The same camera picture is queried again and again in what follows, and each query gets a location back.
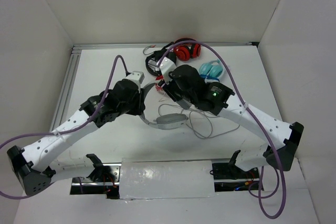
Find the white grey headphones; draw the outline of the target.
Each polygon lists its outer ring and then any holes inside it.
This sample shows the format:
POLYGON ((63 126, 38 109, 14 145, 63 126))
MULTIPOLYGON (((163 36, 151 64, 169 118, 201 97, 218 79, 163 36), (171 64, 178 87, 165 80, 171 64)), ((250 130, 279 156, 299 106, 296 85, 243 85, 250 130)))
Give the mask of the white grey headphones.
MULTIPOLYGON (((141 84, 138 86, 141 102, 144 102, 147 94, 156 84, 158 84, 158 81, 149 82, 143 87, 141 87, 141 84)), ((154 120, 153 122, 146 119, 144 111, 139 115, 139 117, 146 125, 160 130, 178 129, 179 127, 182 127, 184 124, 186 124, 188 120, 188 117, 185 114, 181 113, 162 115, 157 117, 156 120, 154 120)))

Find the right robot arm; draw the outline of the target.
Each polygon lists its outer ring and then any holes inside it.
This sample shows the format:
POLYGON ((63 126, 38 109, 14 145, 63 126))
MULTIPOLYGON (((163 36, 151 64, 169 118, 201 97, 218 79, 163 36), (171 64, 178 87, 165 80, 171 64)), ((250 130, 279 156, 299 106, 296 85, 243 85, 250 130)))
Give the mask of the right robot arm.
POLYGON ((291 169, 303 133, 299 122, 289 124, 243 104, 238 95, 220 82, 205 82, 190 65, 160 65, 165 84, 163 90, 181 107, 191 105, 215 116, 237 123, 254 133, 264 144, 254 150, 237 150, 229 162, 229 172, 235 178, 247 171, 269 165, 287 172, 291 169))

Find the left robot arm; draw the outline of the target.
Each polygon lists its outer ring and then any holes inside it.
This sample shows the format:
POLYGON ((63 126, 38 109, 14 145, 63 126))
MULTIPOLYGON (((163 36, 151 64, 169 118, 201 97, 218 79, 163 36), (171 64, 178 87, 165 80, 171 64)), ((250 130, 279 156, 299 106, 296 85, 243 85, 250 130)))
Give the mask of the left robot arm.
POLYGON ((77 141, 100 129, 116 118, 141 115, 144 111, 142 76, 136 72, 118 81, 113 89, 106 89, 85 101, 63 124, 25 147, 14 145, 7 151, 12 170, 26 197, 34 196, 58 180, 87 177, 99 181, 105 167, 95 154, 87 154, 80 161, 61 162, 57 157, 77 141))

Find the red white headphones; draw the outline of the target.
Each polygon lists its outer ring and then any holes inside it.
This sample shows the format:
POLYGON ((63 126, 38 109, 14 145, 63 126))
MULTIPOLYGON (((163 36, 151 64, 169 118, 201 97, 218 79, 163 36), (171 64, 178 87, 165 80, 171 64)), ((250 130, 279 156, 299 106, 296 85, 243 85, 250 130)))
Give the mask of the red white headphones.
POLYGON ((155 89, 160 94, 165 94, 165 91, 163 89, 165 85, 165 81, 162 75, 155 78, 155 89))

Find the red black headphones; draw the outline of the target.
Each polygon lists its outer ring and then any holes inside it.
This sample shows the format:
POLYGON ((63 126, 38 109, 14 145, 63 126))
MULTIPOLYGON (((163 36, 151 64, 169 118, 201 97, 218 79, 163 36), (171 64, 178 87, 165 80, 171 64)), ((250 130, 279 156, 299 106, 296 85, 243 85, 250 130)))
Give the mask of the red black headphones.
POLYGON ((175 47, 173 52, 176 54, 179 60, 188 61, 200 56, 201 45, 184 43, 175 47))

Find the white taped cover plate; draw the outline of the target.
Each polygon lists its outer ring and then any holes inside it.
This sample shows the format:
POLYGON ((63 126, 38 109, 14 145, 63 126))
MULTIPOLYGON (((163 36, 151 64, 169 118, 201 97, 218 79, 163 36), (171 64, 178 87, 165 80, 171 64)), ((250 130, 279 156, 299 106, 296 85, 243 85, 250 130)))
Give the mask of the white taped cover plate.
POLYGON ((207 198, 215 196, 211 161, 124 162, 121 199, 207 198))

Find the aluminium frame rail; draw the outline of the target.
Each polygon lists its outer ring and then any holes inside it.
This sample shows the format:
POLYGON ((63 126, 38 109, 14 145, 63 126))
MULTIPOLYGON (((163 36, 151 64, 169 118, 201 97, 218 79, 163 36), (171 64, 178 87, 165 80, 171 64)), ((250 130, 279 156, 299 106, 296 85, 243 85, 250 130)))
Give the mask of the aluminium frame rail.
MULTIPOLYGON (((248 77, 259 66, 259 53, 254 46, 209 44, 201 56, 190 61, 201 64, 222 57, 228 64, 243 95, 248 91, 248 77)), ((89 46, 81 50, 73 71, 73 85, 67 110, 68 119, 90 96, 99 94, 110 74, 113 82, 121 80, 125 71, 145 72, 143 45, 89 46), (114 58, 123 57, 112 72, 114 58)), ((191 113, 193 128, 183 126, 174 130, 152 128, 138 116, 123 115, 114 122, 85 136, 61 154, 62 159, 96 154, 104 162, 123 159, 136 161, 228 158, 241 147, 255 147, 260 138, 227 119, 210 118, 191 113)))

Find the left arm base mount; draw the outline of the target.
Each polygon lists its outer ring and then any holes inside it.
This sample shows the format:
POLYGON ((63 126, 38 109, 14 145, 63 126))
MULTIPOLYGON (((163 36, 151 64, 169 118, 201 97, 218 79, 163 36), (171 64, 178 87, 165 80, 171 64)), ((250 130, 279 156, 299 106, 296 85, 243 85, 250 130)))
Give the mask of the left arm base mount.
POLYGON ((74 177, 70 195, 104 195, 107 199, 120 199, 121 163, 105 163, 104 173, 97 178, 74 177))

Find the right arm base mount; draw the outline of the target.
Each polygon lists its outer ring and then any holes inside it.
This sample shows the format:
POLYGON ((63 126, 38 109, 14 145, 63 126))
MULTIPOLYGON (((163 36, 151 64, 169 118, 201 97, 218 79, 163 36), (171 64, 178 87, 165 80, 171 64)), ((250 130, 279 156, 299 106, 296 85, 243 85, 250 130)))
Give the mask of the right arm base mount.
POLYGON ((212 159, 210 174, 214 180, 215 192, 258 190, 259 170, 252 168, 245 172, 229 165, 228 159, 212 159))

